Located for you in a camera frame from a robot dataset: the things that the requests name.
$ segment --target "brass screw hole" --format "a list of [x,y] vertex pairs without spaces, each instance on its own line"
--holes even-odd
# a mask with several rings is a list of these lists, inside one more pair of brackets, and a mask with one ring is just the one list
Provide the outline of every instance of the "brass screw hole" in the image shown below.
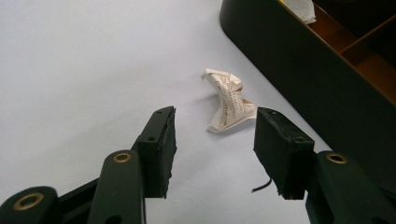
[[130,160],[131,158],[132,158],[131,154],[122,152],[120,154],[115,155],[113,157],[113,161],[116,163],[123,163],[123,162]]
[[28,195],[19,198],[14,203],[14,209],[17,211],[23,211],[29,209],[39,204],[43,200],[43,198],[44,198],[44,194],[42,193],[39,192],[30,193]]
[[346,164],[347,163],[347,158],[345,156],[342,156],[337,153],[329,153],[326,155],[326,158],[329,161],[332,161],[332,162],[338,163],[338,164]]

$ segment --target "white table surface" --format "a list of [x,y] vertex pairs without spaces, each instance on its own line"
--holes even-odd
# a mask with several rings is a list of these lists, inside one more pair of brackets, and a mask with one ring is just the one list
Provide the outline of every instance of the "white table surface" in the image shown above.
[[58,195],[99,176],[151,114],[174,105],[178,151],[168,198],[148,223],[309,223],[253,151],[255,120],[207,132],[219,108],[206,68],[244,82],[255,105],[286,115],[329,149],[223,33],[220,0],[0,1],[0,203],[20,190]]

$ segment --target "brown wood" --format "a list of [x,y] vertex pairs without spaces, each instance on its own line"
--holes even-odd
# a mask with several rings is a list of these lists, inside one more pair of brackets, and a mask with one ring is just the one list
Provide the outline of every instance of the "brown wood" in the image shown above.
[[345,58],[378,91],[396,105],[396,69],[366,46],[360,46]]
[[309,28],[335,51],[341,52],[358,39],[317,5],[315,5],[315,15],[317,21],[309,24]]
[[383,31],[385,28],[387,28],[389,25],[393,24],[394,22],[396,22],[396,15],[390,17],[387,21],[382,22],[372,31],[370,31],[366,35],[362,36],[361,38],[351,43],[351,45],[347,46],[345,49],[341,51],[341,54],[348,54],[349,51],[352,51],[355,48],[359,48],[361,45],[366,44],[371,39],[376,38],[376,36],[379,33],[381,33],[381,31]]

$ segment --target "paper scrap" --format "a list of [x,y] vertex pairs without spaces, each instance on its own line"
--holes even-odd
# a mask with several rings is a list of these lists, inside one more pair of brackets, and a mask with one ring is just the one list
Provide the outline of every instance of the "paper scrap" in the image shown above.
[[242,81],[231,73],[206,69],[201,75],[218,92],[219,110],[207,130],[219,133],[245,121],[255,119],[257,107],[242,97]]
[[296,14],[305,24],[317,21],[312,0],[280,0],[280,2]]

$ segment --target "crumpled paper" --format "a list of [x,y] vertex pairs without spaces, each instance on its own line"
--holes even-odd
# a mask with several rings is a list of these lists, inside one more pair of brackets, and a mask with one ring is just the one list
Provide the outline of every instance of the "crumpled paper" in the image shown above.
[[298,16],[305,24],[315,22],[315,10],[312,0],[280,0],[288,7],[296,16]]
[[231,73],[206,69],[201,75],[218,92],[219,110],[207,130],[219,133],[245,121],[255,119],[257,107],[242,97],[242,81]]

